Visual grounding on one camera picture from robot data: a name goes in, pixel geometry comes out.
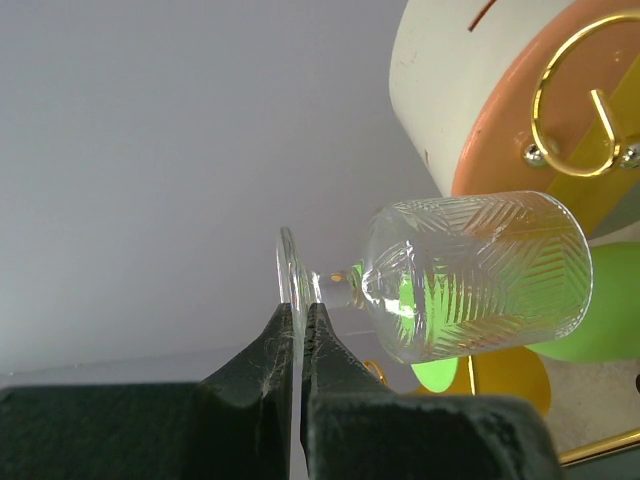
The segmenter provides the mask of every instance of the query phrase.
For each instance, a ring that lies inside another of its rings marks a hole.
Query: glass
[[[387,206],[371,220],[362,260],[331,274],[303,266],[285,227],[277,260],[298,358],[314,302],[366,308],[384,349],[415,364],[568,335],[592,290],[579,225],[538,192]]]

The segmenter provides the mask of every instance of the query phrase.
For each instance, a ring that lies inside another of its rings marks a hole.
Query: yellow strip
[[[625,135],[640,134],[640,56],[611,95],[610,106]],[[606,141],[602,125],[594,121],[567,163],[580,167],[601,164],[607,156]],[[549,185],[547,193],[571,210],[588,235],[639,179],[640,169],[616,169],[595,178],[570,177],[559,173]]]

